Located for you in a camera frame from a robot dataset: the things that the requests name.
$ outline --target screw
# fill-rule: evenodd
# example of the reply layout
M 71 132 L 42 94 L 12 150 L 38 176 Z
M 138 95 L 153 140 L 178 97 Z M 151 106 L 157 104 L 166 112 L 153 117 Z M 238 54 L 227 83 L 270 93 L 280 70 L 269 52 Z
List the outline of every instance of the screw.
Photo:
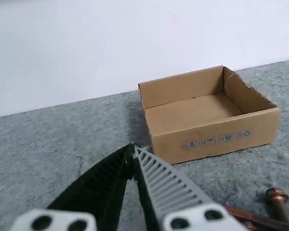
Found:
M 289 224 L 289 211 L 286 207 L 289 196 L 280 188 L 270 188 L 265 194 L 269 204 L 274 208 L 279 219 Z

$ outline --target white wall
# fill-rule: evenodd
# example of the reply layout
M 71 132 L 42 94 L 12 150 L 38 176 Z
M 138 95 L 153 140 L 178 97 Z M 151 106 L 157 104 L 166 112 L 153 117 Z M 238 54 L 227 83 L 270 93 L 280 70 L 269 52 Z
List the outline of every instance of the white wall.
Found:
M 0 0 L 0 116 L 289 59 L 289 0 Z

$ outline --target printed symbol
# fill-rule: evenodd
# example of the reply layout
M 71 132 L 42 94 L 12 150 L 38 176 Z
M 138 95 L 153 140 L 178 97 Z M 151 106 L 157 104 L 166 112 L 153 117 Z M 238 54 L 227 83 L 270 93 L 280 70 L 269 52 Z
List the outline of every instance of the printed symbol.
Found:
M 231 140 L 231 139 L 232 139 L 232 134 L 226 135 L 226 136 L 225 136 L 225 139 L 226 139 L 227 141 Z
M 215 144 L 215 137 L 212 137 L 212 138 L 207 138 L 207 139 L 204 139 L 204 140 L 201 140 L 199 142 L 199 146 L 202 147 L 202 146 L 208 146 L 208 145 L 213 145 Z
M 196 147 L 196 141 L 187 141 L 184 143 L 181 143 L 181 150 L 188 150 L 190 148 L 195 148 Z
M 249 135 L 250 135 L 250 131 L 244 132 L 244 136 L 249 136 Z
M 218 136 L 218 142 L 227 142 L 233 140 L 234 134 L 233 133 L 227 133 L 223 135 Z
M 206 145 L 206 141 L 205 140 L 200 141 L 200 146 L 205 146 L 205 145 Z
M 251 129 L 245 130 L 245 131 L 238 131 L 236 133 L 236 139 L 237 140 L 243 139 L 243 138 L 248 138 L 250 136 L 251 136 Z

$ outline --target cardboard box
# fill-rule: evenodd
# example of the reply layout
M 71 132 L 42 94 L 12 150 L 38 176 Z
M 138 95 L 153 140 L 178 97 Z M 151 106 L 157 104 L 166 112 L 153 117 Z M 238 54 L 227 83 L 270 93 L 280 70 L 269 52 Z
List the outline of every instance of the cardboard box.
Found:
M 271 143 L 280 109 L 217 66 L 139 84 L 154 154 L 175 164 Z

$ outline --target floor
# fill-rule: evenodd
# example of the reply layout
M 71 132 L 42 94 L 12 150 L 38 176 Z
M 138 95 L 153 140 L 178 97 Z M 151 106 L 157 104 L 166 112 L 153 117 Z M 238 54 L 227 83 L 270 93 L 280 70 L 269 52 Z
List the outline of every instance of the floor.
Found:
M 240 70 L 281 108 L 276 141 L 175 165 L 214 201 L 266 214 L 261 196 L 289 194 L 289 61 Z M 149 144 L 137 91 L 0 117 L 0 230 L 46 207 L 73 180 L 116 149 Z M 137 190 L 128 183 L 120 231 L 145 230 Z

